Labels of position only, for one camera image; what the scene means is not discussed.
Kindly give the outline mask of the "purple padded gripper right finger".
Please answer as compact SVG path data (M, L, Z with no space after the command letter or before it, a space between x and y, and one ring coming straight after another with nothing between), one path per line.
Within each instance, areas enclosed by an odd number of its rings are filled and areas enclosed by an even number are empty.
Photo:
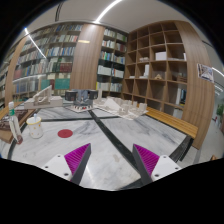
M169 156L158 156L137 144L133 145L133 157L136 161L141 181L144 185L181 170L181 167Z

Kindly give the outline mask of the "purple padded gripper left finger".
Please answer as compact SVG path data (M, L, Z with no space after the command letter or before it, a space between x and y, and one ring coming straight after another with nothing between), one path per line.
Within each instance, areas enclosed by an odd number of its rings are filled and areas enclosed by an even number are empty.
M90 155L91 144L88 143L78 147L66 155L55 155L43 166L43 169L79 185Z

